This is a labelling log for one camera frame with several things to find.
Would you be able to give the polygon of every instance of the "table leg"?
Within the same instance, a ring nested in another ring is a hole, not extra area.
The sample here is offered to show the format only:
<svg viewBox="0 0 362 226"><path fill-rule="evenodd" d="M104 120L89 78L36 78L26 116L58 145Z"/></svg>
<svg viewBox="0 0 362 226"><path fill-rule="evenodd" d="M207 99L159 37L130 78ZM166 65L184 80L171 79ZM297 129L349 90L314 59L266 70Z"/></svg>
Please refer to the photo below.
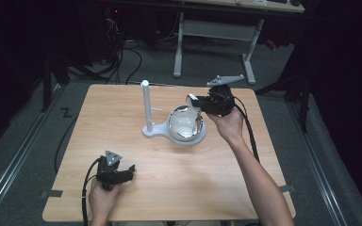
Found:
<svg viewBox="0 0 362 226"><path fill-rule="evenodd" d="M255 84L255 75L252 70L251 57L252 57L252 53L254 52L255 45L257 43L258 36L260 35L260 31L261 31L261 27L263 26L263 23L264 23L263 19L258 21L257 26L255 28L255 33L254 33L252 41L251 41L251 46L249 47L249 51L247 54L242 55L243 65L245 66L246 76L248 78L248 83L250 85Z"/></svg>
<svg viewBox="0 0 362 226"><path fill-rule="evenodd" d="M181 76L181 67L182 67L182 38L184 32L184 12L180 12L180 20L178 26L178 46L177 52L175 54L175 62L174 62L174 77Z"/></svg>

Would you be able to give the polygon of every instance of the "metal rod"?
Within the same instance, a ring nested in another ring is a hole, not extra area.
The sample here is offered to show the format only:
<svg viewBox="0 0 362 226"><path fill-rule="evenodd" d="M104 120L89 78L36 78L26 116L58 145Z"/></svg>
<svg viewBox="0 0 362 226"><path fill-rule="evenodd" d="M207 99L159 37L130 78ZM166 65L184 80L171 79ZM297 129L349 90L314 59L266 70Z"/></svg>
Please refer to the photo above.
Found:
<svg viewBox="0 0 362 226"><path fill-rule="evenodd" d="M63 92L64 88L61 89L55 89L58 91L58 94L56 95L53 102L48 106L48 108L41 112L34 124L32 125L30 131L25 137L25 140L23 141L22 145L19 147L17 153L14 155L13 159L11 160L10 164L8 165L6 171L3 173L3 175L0 178L0 203L5 198L8 189L10 188L11 184L13 183L14 179L16 178L17 174L19 173L20 169L23 166L23 163L28 157L28 154L30 153L32 149L32 144L34 143L35 138L37 137L37 134L41 130L43 123L45 122L47 116L49 115L52 106L57 101L58 97Z"/></svg>
<svg viewBox="0 0 362 226"><path fill-rule="evenodd" d="M143 80L140 85L143 90L143 101L145 103L145 116L146 116L146 128L148 132L152 132L153 130L153 122L152 122L152 114L151 114L151 97L149 94L149 82L147 80Z"/></svg>
<svg viewBox="0 0 362 226"><path fill-rule="evenodd" d="M317 181L320 192L322 194L322 198L324 199L325 205L328 208L328 212L331 216L331 219L334 221L334 225L337 226L345 226L348 225L346 223L345 217L340 210L339 203L337 202L337 197L331 185L328 182L328 179L325 176L324 171L322 170L321 163L316 155L316 152L310 142L310 138L307 133L305 133L299 123L299 116L297 109L291 103L287 103L287 107L289 112L292 115L293 121L295 122L296 127L299 130L299 134L301 135L302 141L304 142L308 162L313 170L314 178Z"/></svg>

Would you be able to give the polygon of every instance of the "person's left hand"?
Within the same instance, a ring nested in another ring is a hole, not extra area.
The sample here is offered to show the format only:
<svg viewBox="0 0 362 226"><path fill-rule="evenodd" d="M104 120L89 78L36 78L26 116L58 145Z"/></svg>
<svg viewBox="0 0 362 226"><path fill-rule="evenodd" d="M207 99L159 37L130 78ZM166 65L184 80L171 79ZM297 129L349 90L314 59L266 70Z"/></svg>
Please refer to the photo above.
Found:
<svg viewBox="0 0 362 226"><path fill-rule="evenodd" d="M122 185L115 185L110 191L102 188L102 183L92 179L90 186L90 209L92 221L90 225L106 225L107 218L116 202L117 194Z"/></svg>

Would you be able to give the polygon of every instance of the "person's right hand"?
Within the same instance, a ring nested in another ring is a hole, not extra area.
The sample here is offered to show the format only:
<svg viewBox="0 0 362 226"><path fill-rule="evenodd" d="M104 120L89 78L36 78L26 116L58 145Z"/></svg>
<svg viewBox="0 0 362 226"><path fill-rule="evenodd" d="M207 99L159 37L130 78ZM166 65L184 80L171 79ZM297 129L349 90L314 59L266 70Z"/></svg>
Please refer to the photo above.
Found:
<svg viewBox="0 0 362 226"><path fill-rule="evenodd" d="M110 191L102 188L102 183L92 179L90 186L90 209L92 211L91 226L107 225L107 218L117 200L122 185L115 185Z"/></svg>
<svg viewBox="0 0 362 226"><path fill-rule="evenodd" d="M242 138L243 117L235 107L230 114L223 117L211 114L207 116L216 123L217 130L225 141L234 142Z"/></svg>

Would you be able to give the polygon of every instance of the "black tape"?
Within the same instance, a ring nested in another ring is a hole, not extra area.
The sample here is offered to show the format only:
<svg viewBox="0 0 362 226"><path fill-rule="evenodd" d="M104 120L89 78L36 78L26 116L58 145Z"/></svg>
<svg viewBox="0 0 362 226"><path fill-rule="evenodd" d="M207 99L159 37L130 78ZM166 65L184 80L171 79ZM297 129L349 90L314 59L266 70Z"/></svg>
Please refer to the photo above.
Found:
<svg viewBox="0 0 362 226"><path fill-rule="evenodd" d="M284 186L280 186L280 190L282 193L284 192L294 192L296 189L295 189L295 186L293 185L284 185Z"/></svg>
<svg viewBox="0 0 362 226"><path fill-rule="evenodd" d="M63 191L60 190L50 190L50 191L43 191L40 195L41 199L47 199L48 197L57 197L60 198L63 194Z"/></svg>

